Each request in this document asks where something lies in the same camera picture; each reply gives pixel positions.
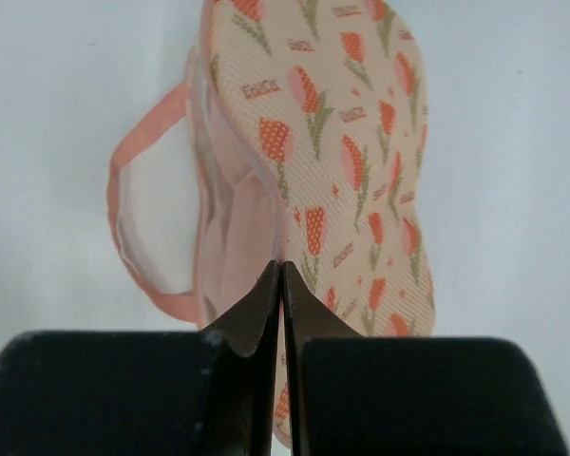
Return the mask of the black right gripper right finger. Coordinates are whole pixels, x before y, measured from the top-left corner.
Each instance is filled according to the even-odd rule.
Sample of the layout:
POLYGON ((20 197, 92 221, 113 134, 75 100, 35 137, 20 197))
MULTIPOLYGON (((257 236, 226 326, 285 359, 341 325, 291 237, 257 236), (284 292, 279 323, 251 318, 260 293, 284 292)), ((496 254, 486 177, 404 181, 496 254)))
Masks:
POLYGON ((295 455, 565 455, 534 364, 492 337, 364 337, 282 267, 295 455))

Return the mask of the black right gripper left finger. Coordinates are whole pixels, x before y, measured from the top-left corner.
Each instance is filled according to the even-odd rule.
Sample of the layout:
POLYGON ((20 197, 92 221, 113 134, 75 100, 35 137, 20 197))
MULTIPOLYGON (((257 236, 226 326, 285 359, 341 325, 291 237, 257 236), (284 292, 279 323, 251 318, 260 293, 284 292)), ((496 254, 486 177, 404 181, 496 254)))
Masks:
POLYGON ((199 332, 24 332, 0 351, 0 455, 267 455, 278 266, 199 332))

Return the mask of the tulip print mesh laundry bag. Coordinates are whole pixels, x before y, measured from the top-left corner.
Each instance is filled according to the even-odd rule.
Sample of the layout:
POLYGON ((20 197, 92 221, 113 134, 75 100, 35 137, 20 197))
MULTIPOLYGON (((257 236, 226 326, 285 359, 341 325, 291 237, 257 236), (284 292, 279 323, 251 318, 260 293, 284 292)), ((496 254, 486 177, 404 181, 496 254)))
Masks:
POLYGON ((205 328, 292 262, 364 336, 427 336, 434 290, 415 209, 428 81, 405 21, 383 1, 207 1, 183 81, 110 161, 108 222, 136 284, 205 328), (199 181, 193 282, 175 292, 125 218, 124 170, 186 126, 199 181))

